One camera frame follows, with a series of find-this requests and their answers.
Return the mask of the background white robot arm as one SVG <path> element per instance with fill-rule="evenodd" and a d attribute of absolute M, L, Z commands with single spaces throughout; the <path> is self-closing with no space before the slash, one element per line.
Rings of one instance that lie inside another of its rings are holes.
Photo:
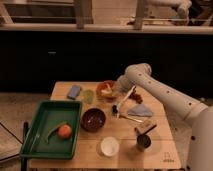
<path fill-rule="evenodd" d="M 153 6 L 173 7 L 181 19 L 188 18 L 189 8 L 192 5 L 191 0 L 147 0 L 147 2 Z"/>

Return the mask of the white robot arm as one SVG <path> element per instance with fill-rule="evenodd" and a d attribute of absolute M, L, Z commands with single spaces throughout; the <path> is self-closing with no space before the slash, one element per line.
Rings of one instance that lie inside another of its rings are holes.
<path fill-rule="evenodd" d="M 115 82 L 115 89 L 129 92 L 140 86 L 175 111 L 192 128 L 187 171 L 213 171 L 213 106 L 207 106 L 151 77 L 147 63 L 130 65 Z"/>

